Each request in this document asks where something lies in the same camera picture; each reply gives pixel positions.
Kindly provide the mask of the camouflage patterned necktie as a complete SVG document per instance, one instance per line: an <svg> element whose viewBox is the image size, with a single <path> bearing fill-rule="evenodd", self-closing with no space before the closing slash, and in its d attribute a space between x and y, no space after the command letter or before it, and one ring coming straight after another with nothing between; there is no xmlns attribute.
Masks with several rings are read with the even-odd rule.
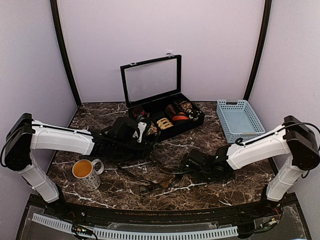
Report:
<svg viewBox="0 0 320 240"><path fill-rule="evenodd" d="M171 147L121 154L113 171L115 189L140 196L161 196L171 191L189 190L201 181L182 163L188 152L188 148Z"/></svg>

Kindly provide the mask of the blue plastic basket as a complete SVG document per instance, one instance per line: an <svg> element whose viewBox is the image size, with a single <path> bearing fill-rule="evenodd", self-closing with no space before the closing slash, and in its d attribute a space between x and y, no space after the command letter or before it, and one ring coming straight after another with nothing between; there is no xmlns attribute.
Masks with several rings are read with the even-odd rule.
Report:
<svg viewBox="0 0 320 240"><path fill-rule="evenodd" d="M228 102L225 99L219 99L216 113L229 144L234 144L238 138L242 138L245 142L266 132L255 111L246 100Z"/></svg>

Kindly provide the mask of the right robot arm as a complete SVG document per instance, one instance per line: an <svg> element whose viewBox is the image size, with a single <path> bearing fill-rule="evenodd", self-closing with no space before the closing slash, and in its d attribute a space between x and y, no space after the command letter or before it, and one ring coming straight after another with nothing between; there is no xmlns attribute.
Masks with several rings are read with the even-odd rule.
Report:
<svg viewBox="0 0 320 240"><path fill-rule="evenodd" d="M208 183L227 182L235 171L247 165L286 155L284 165L263 195L268 202L279 202L302 175L320 164L320 148L310 127L310 123L288 115L273 130L247 141L239 138L220 147L214 155L193 149L181 165Z"/></svg>

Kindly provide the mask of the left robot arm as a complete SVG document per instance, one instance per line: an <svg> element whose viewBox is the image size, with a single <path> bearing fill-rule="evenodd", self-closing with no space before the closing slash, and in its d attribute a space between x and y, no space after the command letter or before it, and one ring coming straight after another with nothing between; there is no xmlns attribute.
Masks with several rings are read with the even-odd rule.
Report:
<svg viewBox="0 0 320 240"><path fill-rule="evenodd" d="M32 150L54 150L91 157L105 157L115 149L144 152L154 142L146 136L147 124L118 117L101 131L72 129L43 123L23 113L6 136L0 164L20 174L48 204L63 200L58 186L39 167Z"/></svg>

